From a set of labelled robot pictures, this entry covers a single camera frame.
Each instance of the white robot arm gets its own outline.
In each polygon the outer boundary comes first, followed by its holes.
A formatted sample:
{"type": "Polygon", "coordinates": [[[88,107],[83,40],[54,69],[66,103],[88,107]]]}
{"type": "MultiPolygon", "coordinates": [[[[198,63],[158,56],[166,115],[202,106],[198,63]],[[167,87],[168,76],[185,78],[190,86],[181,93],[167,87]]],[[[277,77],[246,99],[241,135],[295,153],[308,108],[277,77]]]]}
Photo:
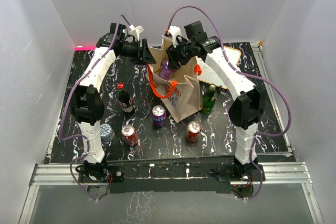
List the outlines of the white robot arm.
{"type": "MultiPolygon", "coordinates": [[[[226,84],[234,101],[242,93],[253,91],[255,85],[245,76],[238,74],[227,64],[220,47],[214,49],[211,54],[207,54],[205,63],[207,63],[226,84]]],[[[249,153],[254,135],[257,132],[257,127],[258,123],[251,124],[246,130],[242,127],[236,127],[237,149],[235,157],[242,165],[250,163],[249,153]]],[[[254,146],[252,151],[252,160],[256,157],[257,154],[254,146]]]]}
{"type": "MultiPolygon", "coordinates": [[[[191,57],[198,56],[227,85],[234,100],[229,116],[236,126],[235,164],[238,167],[238,173],[243,174],[252,168],[249,154],[260,116],[264,111],[266,89],[264,86],[256,87],[245,76],[237,73],[237,67],[234,70],[228,65],[220,47],[221,41],[217,37],[208,38],[201,22],[194,22],[184,28],[189,40],[181,36],[181,30],[178,27],[171,26],[167,31],[167,35],[173,41],[173,45],[166,50],[169,58],[168,68],[179,69],[191,57]]],[[[256,157],[254,146],[251,158],[255,160],[256,157]]]]}
{"type": "Polygon", "coordinates": [[[142,40],[142,45],[140,44],[142,26],[130,25],[129,35],[126,36],[126,27],[119,25],[113,49],[106,53],[109,50],[115,28],[116,24],[112,23],[110,33],[99,39],[93,58],[82,77],[88,75],[76,87],[75,95],[72,96],[70,102],[71,113],[75,116],[82,135],[87,138],[83,139],[84,150],[87,153],[83,159],[86,175],[96,180],[104,178],[100,165],[105,156],[100,139],[100,120],[104,113],[104,104],[99,90],[105,75],[116,60],[116,54],[132,57],[131,61],[135,64],[156,63],[149,52],[146,39],[142,40]],[[128,37],[133,37],[133,41],[126,41],[128,37]]]}

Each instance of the black marble surface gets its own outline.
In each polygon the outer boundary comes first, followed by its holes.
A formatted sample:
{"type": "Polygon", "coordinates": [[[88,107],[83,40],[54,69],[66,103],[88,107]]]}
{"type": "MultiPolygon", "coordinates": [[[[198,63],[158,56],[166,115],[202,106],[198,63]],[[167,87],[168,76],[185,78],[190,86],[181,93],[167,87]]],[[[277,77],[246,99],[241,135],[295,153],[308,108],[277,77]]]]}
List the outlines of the black marble surface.
{"type": "MultiPolygon", "coordinates": [[[[229,43],[226,46],[239,49],[242,52],[239,61],[241,71],[260,75],[250,43],[229,43]]],[[[75,83],[82,75],[92,56],[93,51],[75,52],[69,83],[75,83]]],[[[151,109],[155,105],[162,105],[162,102],[151,91],[145,73],[145,66],[134,66],[129,59],[122,57],[113,63],[103,81],[100,94],[106,109],[101,123],[109,123],[115,131],[114,140],[103,143],[108,161],[234,155],[236,149],[235,128],[228,118],[228,109],[233,101],[227,90],[220,89],[218,91],[217,101],[211,114],[197,112],[176,123],[167,111],[166,126],[157,129],[152,125],[151,109]],[[118,82],[123,82],[126,90],[133,96],[136,113],[131,118],[124,116],[116,99],[118,82]],[[203,128],[202,134],[195,144],[187,142],[184,137],[186,126],[190,121],[199,121],[203,128]],[[120,131],[125,124],[132,124],[138,130],[140,142],[135,147],[123,143],[120,131]]],[[[257,84],[261,83],[258,80],[252,81],[257,84]]],[[[204,83],[200,83],[200,86],[202,93],[208,88],[208,85],[204,83]]],[[[259,130],[269,133],[280,132],[279,123],[268,97],[259,130]]],[[[80,132],[75,118],[68,111],[63,136],[78,133],[80,132]]],[[[283,137],[271,139],[266,136],[258,136],[257,140],[257,153],[288,151],[283,137]]],[[[82,154],[82,139],[75,138],[73,141],[61,143],[57,129],[51,157],[46,157],[45,163],[70,163],[73,158],[82,154]]]]}

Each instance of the purple soda can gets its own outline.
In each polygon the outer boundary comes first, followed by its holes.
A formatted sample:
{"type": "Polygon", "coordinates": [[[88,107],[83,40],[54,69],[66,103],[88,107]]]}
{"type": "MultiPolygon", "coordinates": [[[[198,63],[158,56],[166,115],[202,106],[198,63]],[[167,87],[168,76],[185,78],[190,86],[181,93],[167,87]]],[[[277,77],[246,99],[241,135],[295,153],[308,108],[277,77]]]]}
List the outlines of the purple soda can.
{"type": "Polygon", "coordinates": [[[166,110],[164,107],[157,105],[152,109],[153,125],[163,127],[166,124],[166,110]]]}
{"type": "Polygon", "coordinates": [[[168,81],[175,73],[176,69],[168,69],[168,60],[164,61],[159,72],[159,77],[168,81]]]}

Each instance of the bottle cap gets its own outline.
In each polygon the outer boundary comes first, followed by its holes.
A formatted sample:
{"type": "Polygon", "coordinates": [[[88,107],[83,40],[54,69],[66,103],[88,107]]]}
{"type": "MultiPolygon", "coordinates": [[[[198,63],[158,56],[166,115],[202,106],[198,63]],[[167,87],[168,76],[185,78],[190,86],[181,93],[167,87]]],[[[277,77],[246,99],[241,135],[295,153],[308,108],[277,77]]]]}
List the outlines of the bottle cap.
{"type": "Polygon", "coordinates": [[[214,85],[214,84],[210,84],[209,89],[210,89],[210,90],[215,90],[215,89],[216,89],[216,85],[214,85]]]}
{"type": "Polygon", "coordinates": [[[117,84],[117,87],[118,87],[118,89],[123,89],[123,88],[124,88],[124,83],[119,82],[119,83],[117,84]]]}

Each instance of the paper bag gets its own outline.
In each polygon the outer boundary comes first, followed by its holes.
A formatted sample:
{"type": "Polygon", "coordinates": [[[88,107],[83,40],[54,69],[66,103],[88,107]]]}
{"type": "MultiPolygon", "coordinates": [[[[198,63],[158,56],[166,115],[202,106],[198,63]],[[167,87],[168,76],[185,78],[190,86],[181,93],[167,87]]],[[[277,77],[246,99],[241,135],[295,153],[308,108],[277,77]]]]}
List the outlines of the paper bag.
{"type": "Polygon", "coordinates": [[[197,75],[201,68],[195,57],[177,70],[168,81],[159,77],[162,62],[168,60],[166,49],[173,42],[163,36],[161,48],[150,47],[149,50],[156,60],[156,64],[148,64],[146,77],[150,81],[154,94],[162,99],[176,122],[194,114],[201,109],[200,85],[197,75]]]}

